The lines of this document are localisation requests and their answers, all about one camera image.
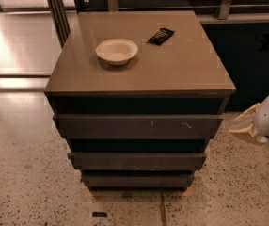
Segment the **concrete floor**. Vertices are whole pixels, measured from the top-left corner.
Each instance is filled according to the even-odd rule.
[[[50,46],[54,47],[49,52],[58,50],[57,41]],[[25,53],[23,46],[11,48],[16,56]],[[36,65],[43,61],[43,70],[52,69],[55,52],[44,53],[47,58],[35,59],[35,55],[40,53],[28,54],[27,71],[37,71]],[[269,225],[269,144],[247,144],[230,135],[229,123],[238,113],[224,115],[206,150],[206,163],[186,192],[91,193],[67,158],[69,148],[55,128],[43,93],[22,91],[28,90],[0,92],[0,225]],[[107,217],[94,217],[94,212]]]

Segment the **wooden tabletop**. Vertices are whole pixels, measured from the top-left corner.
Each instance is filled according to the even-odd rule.
[[[161,27],[175,31],[162,46],[147,43]],[[96,55],[104,40],[138,46],[115,68]],[[85,12],[62,50],[46,94],[231,93],[235,87],[193,11]]]

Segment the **bowl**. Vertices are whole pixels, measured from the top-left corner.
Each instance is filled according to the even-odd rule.
[[[137,45],[125,39],[106,40],[96,49],[98,57],[115,66],[126,64],[136,55],[137,51]]]

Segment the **table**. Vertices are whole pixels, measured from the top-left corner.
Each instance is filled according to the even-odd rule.
[[[147,43],[161,27],[175,34]],[[116,38],[138,46],[117,68],[95,53]],[[85,12],[45,95],[89,188],[187,188],[234,91],[193,11]]]

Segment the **floor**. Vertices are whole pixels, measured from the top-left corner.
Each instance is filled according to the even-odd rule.
[[[32,34],[31,23],[12,28],[22,38],[15,45],[10,43],[15,36],[3,34],[5,45],[11,44],[8,50],[0,45],[8,56],[7,68],[19,71],[15,68],[24,63],[11,59],[24,53],[26,71],[52,70],[60,47],[50,16],[41,17],[49,22],[37,26],[40,33]],[[29,44],[23,46],[24,40]],[[24,50],[34,46],[32,40],[41,41],[47,51]],[[269,143],[257,146],[233,137],[228,128],[238,113],[224,114],[206,149],[206,163],[187,191],[89,192],[67,157],[69,148],[41,88],[17,84],[11,81],[12,88],[4,89],[4,84],[0,89],[0,225],[269,225]]]

